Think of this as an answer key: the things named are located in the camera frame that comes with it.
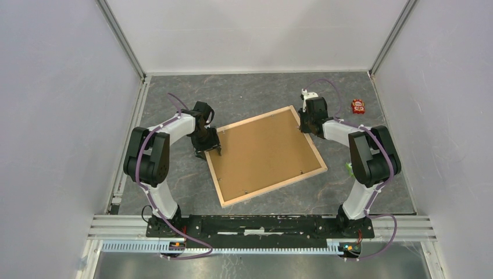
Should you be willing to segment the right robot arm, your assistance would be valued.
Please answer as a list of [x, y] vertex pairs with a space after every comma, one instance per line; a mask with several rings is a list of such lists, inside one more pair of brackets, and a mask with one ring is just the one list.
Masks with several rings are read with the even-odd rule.
[[301, 99], [300, 130], [349, 149], [355, 183], [338, 210], [335, 227], [339, 235], [351, 237], [369, 218], [376, 196], [400, 172], [400, 159], [385, 126], [366, 127], [329, 117], [326, 100], [314, 92], [304, 92]]

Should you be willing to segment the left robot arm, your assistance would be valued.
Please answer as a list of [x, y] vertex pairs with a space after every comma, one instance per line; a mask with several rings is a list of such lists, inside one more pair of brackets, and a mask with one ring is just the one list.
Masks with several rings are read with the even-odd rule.
[[169, 237], [179, 235], [183, 229], [180, 208], [167, 183], [170, 148], [188, 137], [196, 157], [205, 159], [209, 151], [220, 153], [217, 129], [210, 125], [214, 116], [210, 105], [198, 101], [191, 110], [180, 109], [162, 124], [136, 127], [131, 132], [123, 171], [143, 190], [152, 214], [162, 220], [160, 229]]

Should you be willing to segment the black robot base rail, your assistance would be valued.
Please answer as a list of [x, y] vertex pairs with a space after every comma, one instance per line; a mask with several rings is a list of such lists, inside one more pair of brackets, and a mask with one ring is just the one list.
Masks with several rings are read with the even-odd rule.
[[155, 253], [168, 260], [215, 255], [334, 255], [360, 261], [366, 244], [435, 242], [426, 216], [372, 217], [339, 230], [334, 216], [190, 215], [180, 232], [150, 216], [96, 215], [88, 239], [103, 252]]

